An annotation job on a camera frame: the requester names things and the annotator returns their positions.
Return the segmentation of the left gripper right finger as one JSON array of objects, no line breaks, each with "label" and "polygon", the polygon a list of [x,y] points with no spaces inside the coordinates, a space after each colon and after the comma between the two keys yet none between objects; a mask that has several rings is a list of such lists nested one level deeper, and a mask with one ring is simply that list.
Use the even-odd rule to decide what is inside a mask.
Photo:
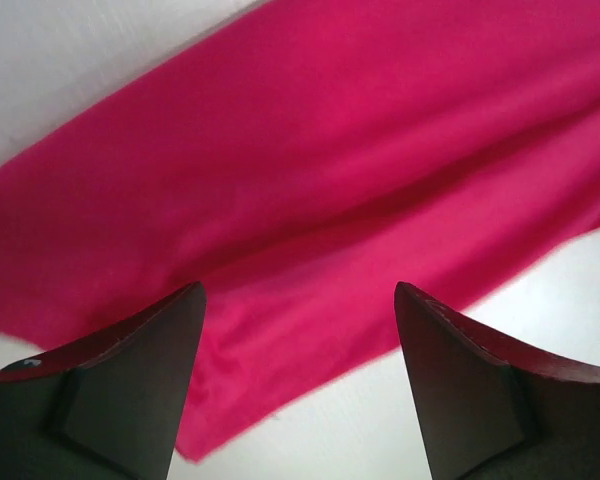
[{"label": "left gripper right finger", "polygon": [[394,306],[434,479],[600,479],[600,366],[481,324],[412,284]]}]

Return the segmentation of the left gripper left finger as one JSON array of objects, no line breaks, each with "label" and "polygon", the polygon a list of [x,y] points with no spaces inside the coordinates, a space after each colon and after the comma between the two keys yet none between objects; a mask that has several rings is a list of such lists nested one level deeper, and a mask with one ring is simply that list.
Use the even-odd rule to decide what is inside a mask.
[{"label": "left gripper left finger", "polygon": [[0,479],[164,479],[206,307],[187,285],[0,369]]}]

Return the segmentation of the pink t shirt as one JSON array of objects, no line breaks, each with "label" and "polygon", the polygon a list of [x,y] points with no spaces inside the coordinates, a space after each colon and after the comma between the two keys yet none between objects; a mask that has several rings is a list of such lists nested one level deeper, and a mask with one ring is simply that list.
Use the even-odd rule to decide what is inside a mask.
[{"label": "pink t shirt", "polygon": [[201,460],[600,227],[600,1],[270,1],[0,168],[0,332],[207,292]]}]

